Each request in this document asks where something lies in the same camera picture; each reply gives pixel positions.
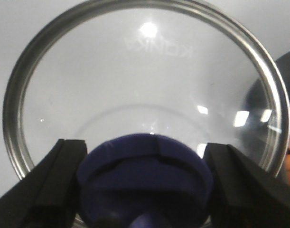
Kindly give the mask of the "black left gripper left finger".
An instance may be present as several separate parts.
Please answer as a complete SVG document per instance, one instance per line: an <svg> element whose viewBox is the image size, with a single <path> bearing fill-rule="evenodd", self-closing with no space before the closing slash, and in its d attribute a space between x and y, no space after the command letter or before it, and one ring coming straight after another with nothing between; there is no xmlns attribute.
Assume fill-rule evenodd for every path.
<svg viewBox="0 0 290 228"><path fill-rule="evenodd" d="M57 141L44 159L0 198L0 228L71 228L80 188L83 140Z"/></svg>

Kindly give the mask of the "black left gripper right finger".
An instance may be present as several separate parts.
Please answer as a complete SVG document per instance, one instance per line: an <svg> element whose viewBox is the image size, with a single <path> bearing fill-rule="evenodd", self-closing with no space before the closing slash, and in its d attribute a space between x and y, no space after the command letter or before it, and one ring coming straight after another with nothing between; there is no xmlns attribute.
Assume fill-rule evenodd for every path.
<svg viewBox="0 0 290 228"><path fill-rule="evenodd" d="M214 178L212 227L290 228L289 185L231 145L208 143L203 159Z"/></svg>

